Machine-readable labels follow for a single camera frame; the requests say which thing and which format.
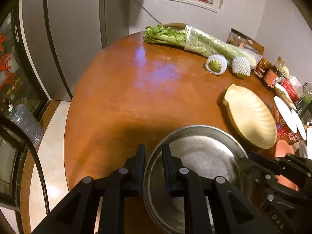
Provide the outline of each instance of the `refrigerator door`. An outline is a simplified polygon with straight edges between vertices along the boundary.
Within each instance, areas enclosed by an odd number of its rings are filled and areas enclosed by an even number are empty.
[[[22,40],[45,89],[53,100],[70,101],[57,71],[46,34],[43,0],[20,0]]]
[[[55,51],[74,94],[88,64],[102,50],[99,0],[48,0],[48,12]]]

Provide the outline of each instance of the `pink bowl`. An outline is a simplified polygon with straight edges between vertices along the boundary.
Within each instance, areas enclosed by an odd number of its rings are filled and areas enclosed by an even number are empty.
[[[294,154],[294,149],[288,145],[288,143],[284,140],[278,141],[276,144],[276,151],[275,151],[275,157],[284,157],[287,153]],[[278,182],[286,187],[289,187],[291,189],[297,190],[298,187],[296,184],[291,182],[289,179],[285,178],[282,175],[275,175],[277,178]]]

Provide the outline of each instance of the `glass jar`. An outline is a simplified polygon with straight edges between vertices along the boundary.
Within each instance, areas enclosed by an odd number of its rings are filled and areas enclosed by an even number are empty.
[[[272,64],[268,60],[262,58],[252,73],[257,78],[262,79],[266,75],[271,66]]]
[[[262,84],[263,86],[271,91],[273,90],[274,86],[281,81],[281,73],[280,70],[284,66],[285,61],[281,58],[278,57],[277,61],[272,65],[266,75],[262,79]]]

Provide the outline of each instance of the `round wooden table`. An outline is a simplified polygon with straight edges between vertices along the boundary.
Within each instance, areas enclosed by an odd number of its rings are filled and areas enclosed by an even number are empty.
[[[145,145],[148,159],[167,134],[186,125],[218,127],[250,151],[230,122],[224,94],[235,83],[255,92],[269,108],[273,94],[253,75],[241,80],[228,70],[221,76],[209,73],[206,60],[175,47],[144,43],[142,33],[103,49],[82,76],[67,116],[69,189],[85,176],[97,179],[123,167],[138,144]],[[125,200],[125,233],[162,233],[142,197]]]

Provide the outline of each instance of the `marble floor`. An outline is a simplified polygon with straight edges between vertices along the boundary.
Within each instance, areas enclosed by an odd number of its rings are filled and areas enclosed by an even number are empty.
[[[16,234],[20,234],[18,231],[18,223],[16,221],[15,211],[0,207],[4,217],[6,218],[7,222],[10,224],[12,229],[15,231]]]
[[[64,168],[64,133],[70,102],[62,101],[55,111],[40,144],[38,156],[52,210],[68,193]],[[36,167],[33,169],[29,196],[31,230],[46,216],[43,193]]]

